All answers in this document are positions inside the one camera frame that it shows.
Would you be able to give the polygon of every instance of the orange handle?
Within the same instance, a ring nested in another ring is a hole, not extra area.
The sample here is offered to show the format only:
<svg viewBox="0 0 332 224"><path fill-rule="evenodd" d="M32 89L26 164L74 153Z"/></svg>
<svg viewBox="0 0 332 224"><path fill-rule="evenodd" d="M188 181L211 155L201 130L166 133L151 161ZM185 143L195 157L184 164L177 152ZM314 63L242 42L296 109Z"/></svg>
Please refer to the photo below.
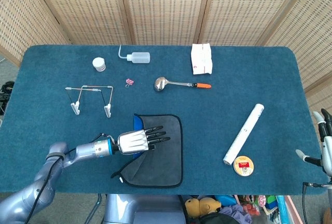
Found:
<svg viewBox="0 0 332 224"><path fill-rule="evenodd" d="M197 88L211 88L210 84L197 83Z"/></svg>

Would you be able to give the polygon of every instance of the stuffed toy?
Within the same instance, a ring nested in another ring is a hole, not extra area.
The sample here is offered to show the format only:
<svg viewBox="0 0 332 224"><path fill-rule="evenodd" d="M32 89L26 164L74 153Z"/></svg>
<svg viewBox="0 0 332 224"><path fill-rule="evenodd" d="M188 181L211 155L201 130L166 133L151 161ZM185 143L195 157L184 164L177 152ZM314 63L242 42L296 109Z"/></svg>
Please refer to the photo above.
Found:
<svg viewBox="0 0 332 224"><path fill-rule="evenodd" d="M189 199L185 202L185 206L189 217L198 218L217 212L217 208L221 208L222 204L212 198L205 197L201 200L196 198Z"/></svg>

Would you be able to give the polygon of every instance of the white clip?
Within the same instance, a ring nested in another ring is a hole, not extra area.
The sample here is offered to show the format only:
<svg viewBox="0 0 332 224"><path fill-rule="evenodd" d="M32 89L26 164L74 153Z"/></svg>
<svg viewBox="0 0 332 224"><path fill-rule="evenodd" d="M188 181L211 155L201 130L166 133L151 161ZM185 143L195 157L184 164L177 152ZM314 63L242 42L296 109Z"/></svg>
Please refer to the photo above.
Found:
<svg viewBox="0 0 332 224"><path fill-rule="evenodd" d="M105 110L106 116L108 118L110 118L110 104L107 104L106 106L104 106L104 110Z"/></svg>
<svg viewBox="0 0 332 224"><path fill-rule="evenodd" d="M72 107L74 113L75 113L76 115L79 115L79 112L80 112L79 109L78 109L78 107L79 107L79 101L76 101L75 104L74 104L74 103L71 103L71 107Z"/></svg>

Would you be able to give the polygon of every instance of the red label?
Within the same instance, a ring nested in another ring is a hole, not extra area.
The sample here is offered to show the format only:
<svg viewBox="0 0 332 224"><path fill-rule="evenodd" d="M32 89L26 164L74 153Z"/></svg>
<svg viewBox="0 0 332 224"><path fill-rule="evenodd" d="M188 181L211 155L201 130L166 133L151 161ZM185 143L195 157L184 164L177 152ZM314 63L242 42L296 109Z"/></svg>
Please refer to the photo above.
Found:
<svg viewBox="0 0 332 224"><path fill-rule="evenodd" d="M248 168L249 167L249 163L248 162L241 162L239 163L239 168Z"/></svg>

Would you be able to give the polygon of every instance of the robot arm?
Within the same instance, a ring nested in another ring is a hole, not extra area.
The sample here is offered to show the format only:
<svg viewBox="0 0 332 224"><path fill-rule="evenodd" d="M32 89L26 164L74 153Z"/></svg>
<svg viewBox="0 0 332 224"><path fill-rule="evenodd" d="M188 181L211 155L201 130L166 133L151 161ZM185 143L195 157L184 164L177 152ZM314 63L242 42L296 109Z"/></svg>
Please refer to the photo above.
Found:
<svg viewBox="0 0 332 224"><path fill-rule="evenodd" d="M53 144L46 156L46 162L35 176L34 182L0 202L0 223L26 223L40 191L42 193L33 214L50 205L54 199L56 183L64 168L79 161L110 156L117 151L124 155L130 155L154 149L155 143L170 139L169 137L158 138L158 136L165 135L166 132L154 133L154 131L162 128L160 126L123 133L116 142L110 137L105 140L79 145L75 149L76 153L73 158L71 158L65 142Z"/></svg>

